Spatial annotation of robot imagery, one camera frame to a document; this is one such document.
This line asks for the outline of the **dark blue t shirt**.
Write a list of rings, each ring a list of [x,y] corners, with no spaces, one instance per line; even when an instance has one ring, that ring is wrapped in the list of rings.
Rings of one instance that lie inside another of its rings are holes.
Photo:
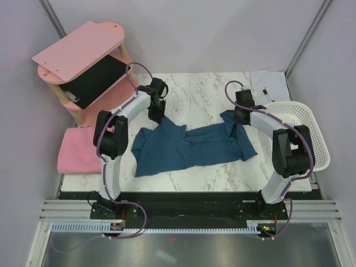
[[[233,113],[226,110],[220,114],[221,123],[193,130],[167,117],[153,130],[141,128],[131,148],[137,163],[136,176],[253,158],[257,152],[244,127],[233,121]]]

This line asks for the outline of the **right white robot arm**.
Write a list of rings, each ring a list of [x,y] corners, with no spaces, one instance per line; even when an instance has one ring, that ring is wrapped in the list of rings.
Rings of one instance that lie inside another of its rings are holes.
[[[312,137],[306,125],[290,125],[272,115],[262,105],[256,105],[250,90],[235,93],[233,121],[250,125],[272,140],[274,172],[267,185],[258,192],[256,215],[269,218],[275,212],[274,204],[282,202],[294,180],[306,178],[315,165]]]

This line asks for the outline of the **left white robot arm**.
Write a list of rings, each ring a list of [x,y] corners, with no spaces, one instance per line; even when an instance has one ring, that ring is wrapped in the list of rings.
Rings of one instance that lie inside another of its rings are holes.
[[[148,118],[161,123],[165,117],[168,85],[159,78],[153,78],[146,86],[135,89],[131,98],[111,111],[102,110],[97,115],[93,144],[101,160],[102,187],[99,195],[106,200],[103,213],[110,219],[118,218],[122,205],[116,202],[121,194],[121,157],[128,147],[128,126],[142,111],[148,110]]]

